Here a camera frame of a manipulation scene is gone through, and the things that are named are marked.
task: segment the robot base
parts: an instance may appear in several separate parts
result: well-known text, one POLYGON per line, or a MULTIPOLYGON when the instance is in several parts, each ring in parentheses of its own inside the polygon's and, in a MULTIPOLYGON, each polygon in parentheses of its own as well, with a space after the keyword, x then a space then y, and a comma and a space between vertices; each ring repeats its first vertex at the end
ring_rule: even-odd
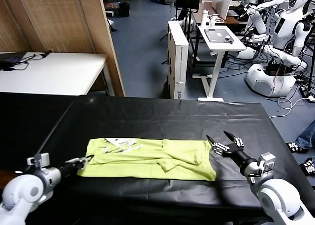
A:
POLYGON ((248 70, 246 82, 255 92, 266 97, 285 97, 295 84, 293 76, 268 76, 268 64, 254 64, 248 70))

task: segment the jeans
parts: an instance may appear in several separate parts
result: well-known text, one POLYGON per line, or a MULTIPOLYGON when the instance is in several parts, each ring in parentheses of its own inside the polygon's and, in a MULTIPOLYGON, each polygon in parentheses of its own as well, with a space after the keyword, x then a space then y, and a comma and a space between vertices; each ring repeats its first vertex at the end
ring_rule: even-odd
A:
POLYGON ((296 138, 295 144, 307 150, 315 145, 315 120, 296 138))

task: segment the black tablecloth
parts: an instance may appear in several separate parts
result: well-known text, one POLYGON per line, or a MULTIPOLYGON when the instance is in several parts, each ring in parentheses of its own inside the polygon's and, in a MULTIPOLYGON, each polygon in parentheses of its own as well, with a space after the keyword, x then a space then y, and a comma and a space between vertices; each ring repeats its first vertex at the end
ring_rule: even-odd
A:
POLYGON ((0 169, 22 170, 76 98, 0 93, 0 169))
MULTIPOLYGON (((54 108, 50 107, 52 103, 48 103, 41 107, 42 126, 45 125, 44 116, 54 114, 54 108)), ((19 100, 15 106, 14 112, 19 112, 19 100)), ((36 112, 20 113, 21 117, 29 115, 28 128, 36 130, 29 134, 35 137, 41 129, 38 126, 40 122, 32 121, 32 114, 36 112)), ((10 129, 15 124, 19 126, 18 121, 12 121, 10 129)), ((19 126, 11 136, 18 137, 23 130, 19 126)), ((245 152, 253 158, 266 152, 274 154, 277 157, 275 176, 292 183, 302 201, 315 214, 314 191, 260 104, 79 96, 42 152, 49 152, 52 165, 61 165, 68 159, 83 156, 88 141, 93 138, 196 140, 206 139, 208 134, 218 142, 229 143, 223 130, 241 137, 246 146, 245 152)), ((175 216, 185 216, 191 212, 192 216, 205 215, 212 220, 222 218, 222 214, 226 221, 232 218, 266 217, 234 162, 213 153, 209 159, 214 169, 222 169, 223 192, 234 207, 222 205, 214 184, 205 181, 74 176, 56 188, 54 197, 62 195, 63 201, 72 201, 72 205, 79 207, 84 204, 84 212, 89 210, 92 213, 95 208, 102 210, 109 204, 118 204, 119 209, 125 206, 142 212, 175 216)))

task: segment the laptop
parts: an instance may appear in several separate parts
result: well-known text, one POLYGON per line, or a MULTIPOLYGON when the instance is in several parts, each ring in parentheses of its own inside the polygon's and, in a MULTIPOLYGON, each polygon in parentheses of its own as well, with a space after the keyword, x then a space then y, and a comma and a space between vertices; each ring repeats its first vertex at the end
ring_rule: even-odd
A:
POLYGON ((210 42, 215 43, 233 43, 234 39, 230 37, 230 39, 225 39, 225 37, 230 34, 224 29, 207 29, 205 30, 205 34, 210 42))
POLYGON ((15 66, 25 54, 26 52, 0 54, 0 70, 15 66))

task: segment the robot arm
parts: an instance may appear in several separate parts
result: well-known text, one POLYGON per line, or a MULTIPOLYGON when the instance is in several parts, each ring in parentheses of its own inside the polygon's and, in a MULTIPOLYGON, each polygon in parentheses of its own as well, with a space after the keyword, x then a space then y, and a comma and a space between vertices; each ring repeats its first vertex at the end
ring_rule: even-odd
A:
POLYGON ((224 132, 233 141, 232 144, 216 143, 212 138, 208 140, 213 145, 213 151, 223 157, 231 158, 246 177, 252 193, 258 198, 265 213, 277 225, 312 225, 312 217, 300 199, 298 190, 283 179, 274 179, 273 166, 275 156, 270 153, 260 155, 259 160, 244 153, 242 139, 224 132))
POLYGON ((247 13, 250 16, 252 23, 254 24, 254 26, 256 27, 258 33, 263 34, 266 33, 267 31, 267 27, 264 23, 264 21, 262 20, 259 11, 264 10, 266 8, 275 6, 275 5, 279 5, 281 3, 283 3, 284 0, 272 0, 272 1, 268 1, 268 2, 264 2, 262 4, 259 4, 257 6, 255 5, 250 5, 247 13))
POLYGON ((270 45, 265 45, 262 49, 262 53, 274 58, 275 60, 284 62, 284 65, 294 66, 293 68, 295 71, 303 71, 307 67, 307 64, 298 57, 287 54, 279 49, 275 49, 270 45))
POLYGON ((299 22, 295 26, 295 42, 293 45, 292 55, 298 57, 304 47, 305 40, 311 32, 312 25, 310 22, 299 22))
POLYGON ((28 158, 28 165, 35 168, 33 175, 25 174, 11 180, 2 193, 0 204, 1 225, 25 225, 27 215, 53 195, 53 188, 78 169, 84 168, 93 156, 75 158, 62 167, 49 165, 48 153, 28 158))

